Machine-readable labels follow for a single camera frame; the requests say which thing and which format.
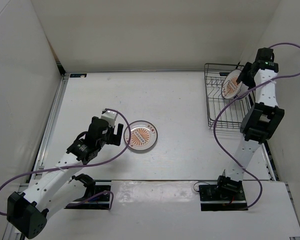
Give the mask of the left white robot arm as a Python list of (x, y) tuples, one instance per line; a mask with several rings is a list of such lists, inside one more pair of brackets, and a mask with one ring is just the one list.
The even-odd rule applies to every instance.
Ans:
[(95, 182), (78, 174), (97, 157), (104, 145), (121, 144), (123, 124), (116, 124), (118, 113), (104, 110), (94, 116), (88, 130), (80, 133), (65, 154), (34, 185), (21, 193), (13, 192), (7, 200), (6, 217), (27, 239), (35, 238), (56, 212), (76, 199), (90, 200), (95, 195)]

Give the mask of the orange sunburst plate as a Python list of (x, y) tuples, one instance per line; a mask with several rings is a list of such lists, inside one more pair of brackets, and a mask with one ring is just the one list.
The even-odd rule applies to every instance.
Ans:
[(158, 141), (157, 128), (149, 121), (137, 120), (124, 130), (124, 142), (135, 153), (146, 153), (152, 150)]
[(241, 72), (240, 69), (235, 69), (226, 76), (221, 85), (221, 96), (223, 99), (234, 99), (240, 93), (242, 83), (237, 83), (237, 79)]

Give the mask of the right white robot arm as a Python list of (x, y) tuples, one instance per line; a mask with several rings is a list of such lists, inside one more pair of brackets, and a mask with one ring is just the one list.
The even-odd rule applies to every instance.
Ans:
[(246, 168), (255, 151), (272, 137), (285, 111), (276, 100), (275, 83), (279, 65), (275, 63), (274, 50), (260, 48), (255, 61), (247, 62), (236, 80), (237, 85), (246, 85), (255, 90), (255, 102), (240, 125), (242, 137), (234, 154), (235, 163), (218, 177), (214, 193), (220, 200), (226, 200), (240, 191)]

